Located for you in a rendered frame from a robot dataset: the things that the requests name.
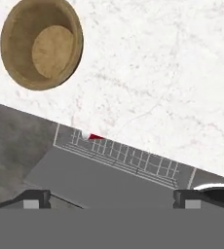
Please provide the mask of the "red and white cup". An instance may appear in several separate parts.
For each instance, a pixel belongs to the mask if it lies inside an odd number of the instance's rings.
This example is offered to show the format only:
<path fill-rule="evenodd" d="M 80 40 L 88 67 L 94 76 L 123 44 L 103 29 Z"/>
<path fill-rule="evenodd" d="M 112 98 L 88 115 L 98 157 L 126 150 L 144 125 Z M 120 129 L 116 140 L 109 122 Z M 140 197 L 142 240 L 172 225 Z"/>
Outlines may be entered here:
<path fill-rule="evenodd" d="M 81 131 L 81 136 L 84 140 L 103 140 L 103 137 L 87 132 L 86 130 Z"/>

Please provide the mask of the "brown wooden bowl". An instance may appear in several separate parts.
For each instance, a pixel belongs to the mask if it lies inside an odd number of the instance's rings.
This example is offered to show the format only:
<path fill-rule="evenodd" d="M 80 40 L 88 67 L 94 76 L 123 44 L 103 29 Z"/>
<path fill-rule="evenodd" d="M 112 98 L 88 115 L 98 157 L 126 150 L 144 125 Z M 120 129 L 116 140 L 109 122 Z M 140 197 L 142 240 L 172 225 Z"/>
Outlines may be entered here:
<path fill-rule="evenodd" d="M 66 0 L 20 0 L 9 12 L 0 49 L 6 70 L 20 86 L 55 88 L 77 69 L 83 30 Z"/>

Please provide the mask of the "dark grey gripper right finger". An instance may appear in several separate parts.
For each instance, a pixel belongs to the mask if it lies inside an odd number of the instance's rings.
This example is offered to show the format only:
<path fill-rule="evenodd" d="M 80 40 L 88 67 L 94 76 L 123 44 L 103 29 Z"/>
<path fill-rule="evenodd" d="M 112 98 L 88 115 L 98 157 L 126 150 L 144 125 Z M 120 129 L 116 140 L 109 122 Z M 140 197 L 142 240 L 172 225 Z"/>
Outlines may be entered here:
<path fill-rule="evenodd" d="M 195 190 L 176 190 L 173 192 L 173 207 L 180 209 L 224 208 L 224 203 L 204 197 Z"/>

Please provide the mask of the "grey dishwasher door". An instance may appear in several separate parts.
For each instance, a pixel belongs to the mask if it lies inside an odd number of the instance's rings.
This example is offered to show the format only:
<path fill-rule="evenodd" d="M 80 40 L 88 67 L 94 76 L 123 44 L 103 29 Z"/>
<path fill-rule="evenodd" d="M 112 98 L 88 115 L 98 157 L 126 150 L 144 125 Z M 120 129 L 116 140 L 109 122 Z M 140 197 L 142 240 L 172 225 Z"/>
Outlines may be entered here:
<path fill-rule="evenodd" d="M 173 188 L 53 147 L 25 177 L 31 186 L 83 208 L 171 208 Z"/>

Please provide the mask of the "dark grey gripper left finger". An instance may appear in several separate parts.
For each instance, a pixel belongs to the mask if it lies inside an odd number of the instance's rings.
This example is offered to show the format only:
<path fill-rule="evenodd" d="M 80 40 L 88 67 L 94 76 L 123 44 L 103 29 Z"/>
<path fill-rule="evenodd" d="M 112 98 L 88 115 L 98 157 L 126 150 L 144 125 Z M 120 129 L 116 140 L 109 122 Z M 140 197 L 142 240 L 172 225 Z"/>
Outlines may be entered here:
<path fill-rule="evenodd" d="M 48 209 L 51 192 L 49 190 L 26 190 L 18 196 L 0 202 L 0 208 L 4 209 Z"/>

